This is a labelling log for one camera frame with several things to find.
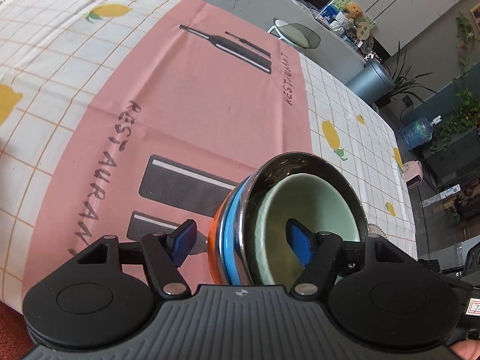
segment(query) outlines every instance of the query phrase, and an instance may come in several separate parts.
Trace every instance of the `teddy bear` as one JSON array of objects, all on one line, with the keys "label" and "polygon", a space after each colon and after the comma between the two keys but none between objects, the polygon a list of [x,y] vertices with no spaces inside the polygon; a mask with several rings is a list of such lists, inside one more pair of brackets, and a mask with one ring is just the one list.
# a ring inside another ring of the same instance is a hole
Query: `teddy bear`
[{"label": "teddy bear", "polygon": [[362,9],[354,2],[349,2],[337,13],[335,20],[330,23],[330,28],[336,35],[342,36],[345,31],[355,27],[355,20],[362,16]]}]

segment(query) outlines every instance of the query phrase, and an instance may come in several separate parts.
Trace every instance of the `red carpet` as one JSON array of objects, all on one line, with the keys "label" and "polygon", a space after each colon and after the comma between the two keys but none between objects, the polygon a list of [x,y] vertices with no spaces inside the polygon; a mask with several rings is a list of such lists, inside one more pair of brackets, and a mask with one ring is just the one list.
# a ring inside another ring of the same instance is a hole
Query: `red carpet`
[{"label": "red carpet", "polygon": [[16,360],[33,347],[23,316],[0,302],[0,360]]}]

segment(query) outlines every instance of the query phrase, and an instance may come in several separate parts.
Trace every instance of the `hand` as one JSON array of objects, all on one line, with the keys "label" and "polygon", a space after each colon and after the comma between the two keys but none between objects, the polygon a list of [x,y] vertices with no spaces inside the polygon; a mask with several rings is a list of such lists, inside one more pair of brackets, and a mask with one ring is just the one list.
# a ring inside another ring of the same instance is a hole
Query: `hand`
[{"label": "hand", "polygon": [[463,360],[477,360],[480,357],[480,341],[459,341],[453,344],[450,349]]}]

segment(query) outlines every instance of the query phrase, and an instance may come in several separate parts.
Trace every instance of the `green bowl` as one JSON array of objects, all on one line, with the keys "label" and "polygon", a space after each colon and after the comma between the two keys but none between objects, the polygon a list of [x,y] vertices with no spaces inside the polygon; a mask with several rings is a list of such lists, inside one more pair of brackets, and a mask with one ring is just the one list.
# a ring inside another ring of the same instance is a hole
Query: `green bowl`
[{"label": "green bowl", "polygon": [[291,218],[314,233],[361,239],[347,202],[328,181],[306,173],[289,175],[266,193],[254,221],[254,253],[264,285],[290,289],[304,269],[287,243],[285,225]]}]

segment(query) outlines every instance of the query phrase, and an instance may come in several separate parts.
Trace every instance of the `trash can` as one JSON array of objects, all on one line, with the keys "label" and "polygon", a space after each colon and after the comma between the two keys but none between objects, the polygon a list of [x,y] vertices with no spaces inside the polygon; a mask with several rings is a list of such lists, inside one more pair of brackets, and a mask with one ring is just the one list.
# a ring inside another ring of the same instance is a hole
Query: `trash can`
[{"label": "trash can", "polygon": [[390,92],[395,83],[387,70],[377,61],[371,59],[363,70],[346,83],[353,93],[368,105],[375,103],[384,94]]}]

